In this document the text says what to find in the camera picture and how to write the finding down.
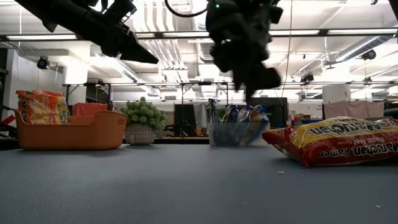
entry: gray table surface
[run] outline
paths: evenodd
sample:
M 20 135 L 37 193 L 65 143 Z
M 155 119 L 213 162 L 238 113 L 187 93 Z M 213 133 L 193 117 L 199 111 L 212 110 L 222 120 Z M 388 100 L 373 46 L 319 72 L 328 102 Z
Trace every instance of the gray table surface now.
M 306 169 L 271 147 L 0 152 L 1 224 L 396 224 L 397 192 L 397 165 Z

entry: red ramen package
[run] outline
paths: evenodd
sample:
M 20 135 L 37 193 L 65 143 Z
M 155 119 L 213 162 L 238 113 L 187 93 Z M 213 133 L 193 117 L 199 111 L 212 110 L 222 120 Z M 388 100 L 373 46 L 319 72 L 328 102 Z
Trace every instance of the red ramen package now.
M 62 93 L 18 90 L 18 110 L 27 124 L 70 124 Z
M 262 138 L 306 167 L 353 165 L 398 155 L 397 123 L 336 117 L 266 131 Z

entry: blurry robot arm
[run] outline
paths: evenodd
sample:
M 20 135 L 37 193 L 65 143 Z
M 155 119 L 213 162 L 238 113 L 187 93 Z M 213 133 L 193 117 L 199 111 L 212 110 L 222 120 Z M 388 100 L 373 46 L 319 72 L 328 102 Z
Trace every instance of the blurry robot arm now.
M 206 29 L 214 46 L 214 64 L 222 71 L 232 70 L 235 90 L 246 86 L 246 102 L 256 90 L 280 86 L 276 69 L 262 63 L 269 58 L 267 44 L 271 23 L 277 24 L 283 10 L 279 0 L 209 0 Z
M 109 57 L 121 55 L 121 60 L 157 63 L 158 59 L 138 43 L 135 33 L 123 24 L 126 14 L 137 9 L 131 0 L 101 0 L 103 12 L 90 8 L 98 0 L 16 0 L 22 7 L 38 17 L 43 25 L 54 32 L 60 25 L 85 40 L 101 47 Z

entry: black cable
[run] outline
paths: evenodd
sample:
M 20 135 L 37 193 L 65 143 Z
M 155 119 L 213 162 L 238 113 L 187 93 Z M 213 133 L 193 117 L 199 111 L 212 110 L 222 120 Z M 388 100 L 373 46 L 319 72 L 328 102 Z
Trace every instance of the black cable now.
M 293 0 L 290 0 L 290 33 L 289 33 L 289 46 L 287 50 L 287 61 L 286 61 L 286 74 L 285 81 L 282 87 L 282 95 L 280 96 L 280 100 L 284 97 L 284 91 L 287 81 L 287 75 L 289 74 L 289 58 L 290 58 L 290 45 L 292 44 L 292 23 L 293 23 Z
M 172 14 L 174 14 L 174 15 L 176 15 L 176 16 L 178 16 L 178 17 L 182 17 L 182 18 L 192 18 L 192 17 L 195 17 L 195 16 L 199 16 L 199 15 L 201 15 L 201 14 L 203 14 L 203 13 L 205 13 L 206 11 L 207 11 L 207 9 L 204 9 L 204 10 L 202 10 L 202 11 L 199 11 L 199 12 L 196 12 L 196 13 L 193 13 L 193 14 L 181 14 L 181 13 L 179 13 L 179 12 L 176 12 L 174 9 L 172 9 L 172 7 L 170 6 L 170 4 L 169 4 L 169 0 L 164 0 L 164 4 L 166 5 L 166 8 L 172 13 Z

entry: ceiling light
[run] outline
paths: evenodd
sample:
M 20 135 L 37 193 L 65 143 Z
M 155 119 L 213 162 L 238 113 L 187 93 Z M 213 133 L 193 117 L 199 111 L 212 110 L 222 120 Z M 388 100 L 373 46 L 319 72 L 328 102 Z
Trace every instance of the ceiling light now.
M 138 86 L 137 83 L 110 83 L 112 86 Z
M 179 86 L 180 83 L 141 83 L 146 86 Z
M 197 31 L 197 32 L 164 32 L 164 37 L 172 38 L 172 37 L 209 37 L 209 33 L 205 31 Z
M 15 2 L 14 0 L 0 1 L 0 6 L 17 6 L 17 5 L 19 5 L 18 2 Z
M 214 41 L 209 39 L 188 40 L 188 44 L 214 44 Z
M 11 41 L 18 40 L 77 40 L 76 35 L 9 35 Z
M 289 36 L 291 35 L 317 35 L 319 34 L 319 30 L 270 30 L 270 35 L 276 36 Z
M 368 34 L 396 34 L 397 29 L 333 29 L 329 30 L 331 35 L 368 35 Z
M 154 33 L 150 33 L 150 32 L 136 32 L 136 37 L 138 39 L 151 39 L 151 38 L 155 38 L 155 34 Z

